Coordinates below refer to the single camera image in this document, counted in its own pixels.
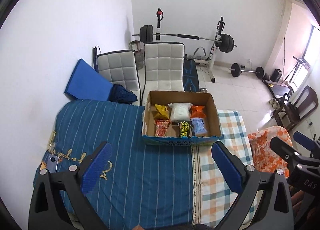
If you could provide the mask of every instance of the white cushioned chair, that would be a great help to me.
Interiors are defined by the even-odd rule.
[[[182,82],[184,44],[154,42],[144,45],[145,85],[142,105],[152,90],[184,91]]]
[[[108,52],[97,55],[100,75],[113,84],[120,84],[138,98],[133,105],[140,104],[140,83],[133,50]]]

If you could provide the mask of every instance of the black speaker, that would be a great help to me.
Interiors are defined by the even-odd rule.
[[[279,79],[282,76],[282,71],[281,69],[275,69],[275,71],[272,73],[270,80],[273,82],[279,82]]]

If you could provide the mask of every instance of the red snack package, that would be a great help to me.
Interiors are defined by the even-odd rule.
[[[190,118],[205,118],[205,114],[203,112],[204,106],[191,106],[191,116]]]
[[[156,134],[157,137],[164,137],[167,133],[170,120],[156,120]]]

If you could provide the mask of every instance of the cardboard box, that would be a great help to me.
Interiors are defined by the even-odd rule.
[[[154,104],[166,105],[170,103],[191,103],[195,106],[205,106],[204,126],[208,131],[205,137],[181,137],[179,138],[179,127],[176,123],[170,124],[167,130],[167,137],[156,137],[156,122]],[[177,91],[150,91],[145,111],[142,115],[142,137],[148,145],[212,145],[221,136],[220,122],[216,106],[211,94],[196,92]]]

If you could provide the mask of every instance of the plaid tablecloth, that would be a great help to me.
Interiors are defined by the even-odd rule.
[[[218,115],[221,130],[220,141],[231,154],[238,156],[244,165],[253,165],[249,139],[240,113],[218,110]],[[192,156],[194,173],[193,224],[202,223],[216,227],[233,204],[237,194],[230,190],[212,159],[210,146],[193,147]],[[256,206],[257,198],[254,199],[244,223],[253,218]]]

